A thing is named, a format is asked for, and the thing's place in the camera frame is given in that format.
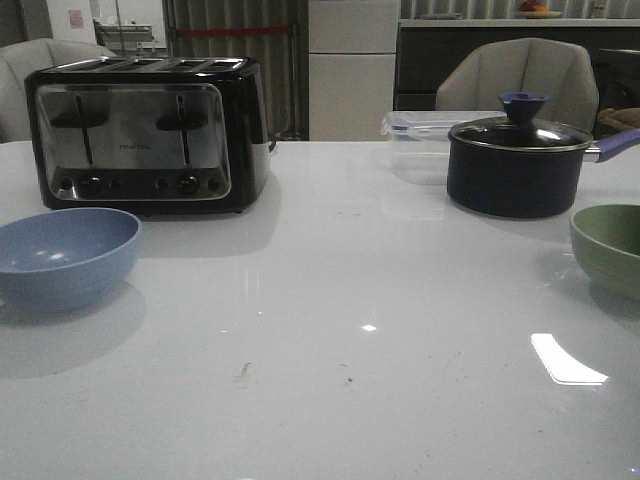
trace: four-slice toaster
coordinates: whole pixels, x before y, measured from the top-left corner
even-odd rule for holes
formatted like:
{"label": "four-slice toaster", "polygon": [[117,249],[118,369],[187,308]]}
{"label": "four-slice toaster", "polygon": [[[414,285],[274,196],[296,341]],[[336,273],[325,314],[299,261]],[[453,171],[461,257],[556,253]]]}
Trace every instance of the four-slice toaster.
{"label": "four-slice toaster", "polygon": [[143,214],[238,212],[260,195],[269,140],[250,58],[113,58],[26,82],[44,204]]}

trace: green bowl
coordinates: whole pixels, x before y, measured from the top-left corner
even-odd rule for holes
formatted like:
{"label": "green bowl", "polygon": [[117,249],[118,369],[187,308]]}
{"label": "green bowl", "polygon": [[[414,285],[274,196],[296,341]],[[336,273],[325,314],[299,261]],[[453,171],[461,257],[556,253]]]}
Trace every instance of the green bowl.
{"label": "green bowl", "polygon": [[640,205],[598,205],[571,218],[571,244],[595,283],[640,302]]}

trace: refrigerator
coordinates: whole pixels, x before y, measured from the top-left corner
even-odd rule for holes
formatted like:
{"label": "refrigerator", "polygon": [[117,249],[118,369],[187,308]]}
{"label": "refrigerator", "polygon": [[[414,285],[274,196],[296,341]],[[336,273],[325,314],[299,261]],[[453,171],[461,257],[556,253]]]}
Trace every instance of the refrigerator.
{"label": "refrigerator", "polygon": [[382,140],[399,17],[400,0],[310,0],[310,140]]}

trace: glass lid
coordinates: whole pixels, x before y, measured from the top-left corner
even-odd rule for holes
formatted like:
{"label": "glass lid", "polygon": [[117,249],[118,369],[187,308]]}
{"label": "glass lid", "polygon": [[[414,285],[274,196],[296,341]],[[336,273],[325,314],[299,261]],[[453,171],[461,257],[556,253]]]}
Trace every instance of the glass lid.
{"label": "glass lid", "polygon": [[517,125],[492,117],[455,125],[451,136],[465,143],[503,150],[567,151],[586,148],[593,137],[585,130],[546,120]]}
{"label": "glass lid", "polygon": [[535,93],[503,93],[499,96],[506,117],[492,117],[455,125],[453,139],[487,148],[514,151],[568,151],[587,148],[593,137],[586,130],[535,119],[549,97]]}

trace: chair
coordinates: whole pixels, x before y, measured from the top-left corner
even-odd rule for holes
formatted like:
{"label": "chair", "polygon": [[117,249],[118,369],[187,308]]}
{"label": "chair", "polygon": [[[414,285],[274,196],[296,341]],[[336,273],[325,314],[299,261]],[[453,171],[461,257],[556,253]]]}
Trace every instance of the chair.
{"label": "chair", "polygon": [[442,83],[436,110],[502,110],[504,92],[548,95],[539,118],[591,131],[598,109],[589,53],[542,38],[490,43],[472,51]]}
{"label": "chair", "polygon": [[35,70],[113,56],[91,43],[40,38],[0,48],[0,141],[30,140],[24,79]]}

